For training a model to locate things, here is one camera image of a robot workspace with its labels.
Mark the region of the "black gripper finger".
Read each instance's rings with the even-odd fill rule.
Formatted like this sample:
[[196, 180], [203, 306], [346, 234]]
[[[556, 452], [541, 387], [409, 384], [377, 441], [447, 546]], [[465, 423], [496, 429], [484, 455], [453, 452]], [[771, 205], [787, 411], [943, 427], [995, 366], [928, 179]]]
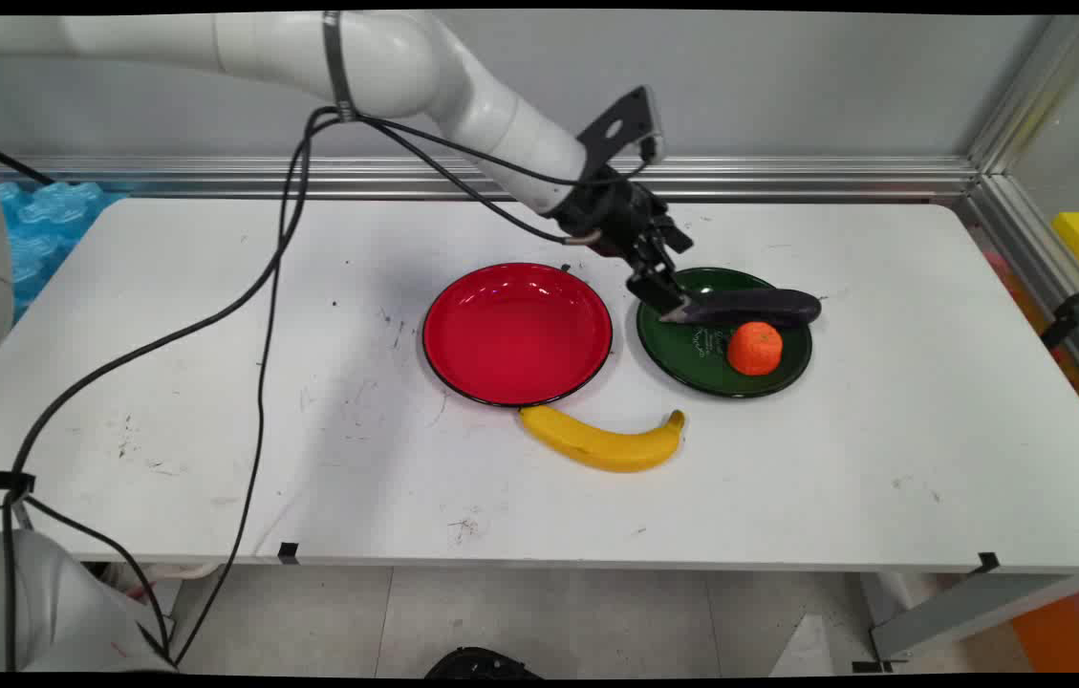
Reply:
[[627, 279], [627, 289], [643, 305], [658, 314], [658, 319], [669, 324], [684, 324], [691, 297], [679, 286], [669, 269], [636, 269]]
[[681, 254], [693, 246], [671, 218], [658, 218], [658, 291], [661, 299], [686, 299], [687, 293], [677, 279], [673, 253]]

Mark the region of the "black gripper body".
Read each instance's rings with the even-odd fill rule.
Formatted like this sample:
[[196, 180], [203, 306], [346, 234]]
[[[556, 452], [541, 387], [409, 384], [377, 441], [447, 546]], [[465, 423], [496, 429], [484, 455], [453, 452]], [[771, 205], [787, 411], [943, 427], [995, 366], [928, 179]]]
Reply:
[[634, 182], [576, 187], [554, 210], [566, 235], [633, 270], [658, 269], [658, 218], [671, 218], [669, 205]]

